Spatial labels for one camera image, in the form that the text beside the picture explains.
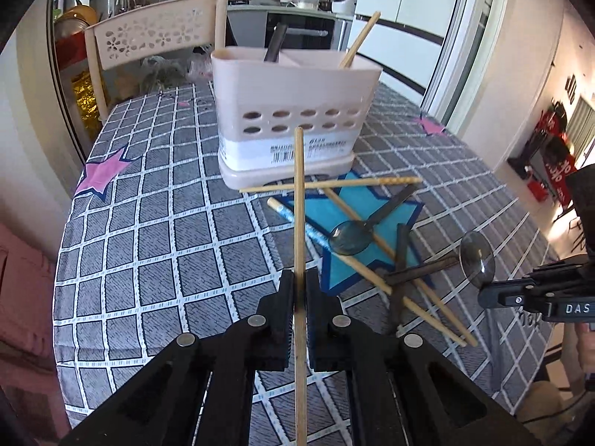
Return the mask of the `person right hand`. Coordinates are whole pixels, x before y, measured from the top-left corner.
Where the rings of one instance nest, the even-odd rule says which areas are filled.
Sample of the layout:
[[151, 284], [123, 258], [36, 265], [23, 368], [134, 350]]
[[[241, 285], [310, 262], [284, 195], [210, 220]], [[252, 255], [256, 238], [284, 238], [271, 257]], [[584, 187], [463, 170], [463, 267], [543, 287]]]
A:
[[536, 436], [553, 436], [564, 426], [583, 419], [587, 407], [594, 405], [594, 392], [586, 390], [587, 376], [594, 374], [594, 331], [586, 323], [566, 324], [561, 350], [564, 367], [573, 393], [564, 400], [551, 381], [535, 381], [516, 411], [516, 419]]

